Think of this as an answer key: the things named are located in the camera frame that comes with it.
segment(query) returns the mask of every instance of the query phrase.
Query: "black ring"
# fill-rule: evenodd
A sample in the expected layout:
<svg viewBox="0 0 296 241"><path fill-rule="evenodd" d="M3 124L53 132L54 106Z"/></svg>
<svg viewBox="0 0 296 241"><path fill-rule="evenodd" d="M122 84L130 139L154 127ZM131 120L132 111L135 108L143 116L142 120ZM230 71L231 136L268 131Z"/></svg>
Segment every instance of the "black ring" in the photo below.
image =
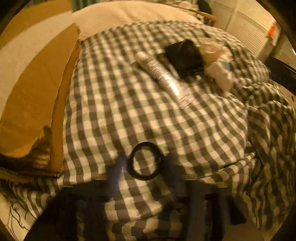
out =
<svg viewBox="0 0 296 241"><path fill-rule="evenodd" d="M148 176L141 175L141 174L137 173L136 170L134 169L134 166L133 166L133 159L135 157L135 153L138 150L142 149L144 146L150 147L151 153L154 155L155 165L156 165L155 171ZM163 154L161 153L161 151L159 150L159 148L157 147L156 144L151 143L151 142L142 142L142 143L136 145L134 147L134 149L131 151L131 155L127 159L126 170L127 170L128 174L131 175L133 178L136 178L136 179L139 179L142 181L148 181L148 180L156 177L161 172L161 158L162 158L162 156L163 156Z"/></svg>

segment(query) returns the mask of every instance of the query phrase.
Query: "checkered fabric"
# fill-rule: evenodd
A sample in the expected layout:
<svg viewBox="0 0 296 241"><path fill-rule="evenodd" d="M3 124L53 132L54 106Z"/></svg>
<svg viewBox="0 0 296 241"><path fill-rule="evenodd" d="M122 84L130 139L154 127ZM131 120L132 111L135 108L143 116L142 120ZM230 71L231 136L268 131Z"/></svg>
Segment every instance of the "checkered fabric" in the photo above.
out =
<svg viewBox="0 0 296 241"><path fill-rule="evenodd" d="M183 81L194 101L181 110L134 56L139 51L157 56L185 38L199 45L205 37L232 52L235 83L222 97L213 79L197 75ZM226 182L262 230L284 220L295 199L295 111L268 69L235 37L196 23L138 22L103 31L81 46L65 110L65 173L30 186L11 184L27 210L39 216L63 185L95 179L119 151L129 155L138 143L150 141L163 153L173 151L172 161L184 173ZM139 154L135 168L150 174L153 159ZM105 205L110 240L178 236L180 213L160 176L140 181L123 170L119 186L119 195Z"/></svg>

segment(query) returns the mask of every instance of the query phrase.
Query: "white tube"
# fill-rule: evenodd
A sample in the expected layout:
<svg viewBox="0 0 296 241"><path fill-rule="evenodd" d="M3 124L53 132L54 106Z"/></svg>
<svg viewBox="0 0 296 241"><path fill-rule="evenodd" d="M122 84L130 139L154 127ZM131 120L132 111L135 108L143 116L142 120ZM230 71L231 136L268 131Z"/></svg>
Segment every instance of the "white tube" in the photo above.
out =
<svg viewBox="0 0 296 241"><path fill-rule="evenodd" d="M137 53L135 59L156 80L161 88L168 92L181 109L193 101L188 89L156 59L148 56L145 52Z"/></svg>

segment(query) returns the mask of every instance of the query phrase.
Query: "black chair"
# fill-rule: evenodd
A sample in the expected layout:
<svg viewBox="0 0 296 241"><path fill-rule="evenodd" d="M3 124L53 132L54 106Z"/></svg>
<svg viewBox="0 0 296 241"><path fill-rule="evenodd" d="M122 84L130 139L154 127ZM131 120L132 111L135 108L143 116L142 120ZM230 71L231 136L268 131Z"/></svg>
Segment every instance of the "black chair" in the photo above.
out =
<svg viewBox="0 0 296 241"><path fill-rule="evenodd" d="M197 0L196 4L198 5L199 11L213 15L213 11L210 5L205 0ZM204 24L210 25L210 26L214 25L214 23L211 23L211 20L208 18L205 18Z"/></svg>
<svg viewBox="0 0 296 241"><path fill-rule="evenodd" d="M271 72L271 79L284 86L292 94L296 95L296 70L284 62L268 57L264 63Z"/></svg>

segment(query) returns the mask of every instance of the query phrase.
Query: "wall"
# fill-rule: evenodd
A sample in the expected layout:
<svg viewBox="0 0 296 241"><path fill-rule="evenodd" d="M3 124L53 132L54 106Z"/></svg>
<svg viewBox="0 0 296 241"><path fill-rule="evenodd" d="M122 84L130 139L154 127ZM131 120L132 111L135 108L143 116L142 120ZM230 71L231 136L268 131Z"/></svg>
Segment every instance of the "wall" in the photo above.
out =
<svg viewBox="0 0 296 241"><path fill-rule="evenodd" d="M256 0L210 0L215 27L237 37L253 54L263 48L274 18Z"/></svg>
<svg viewBox="0 0 296 241"><path fill-rule="evenodd" d="M296 69L296 54L286 36L284 36L283 44L280 49L276 51L274 57Z"/></svg>

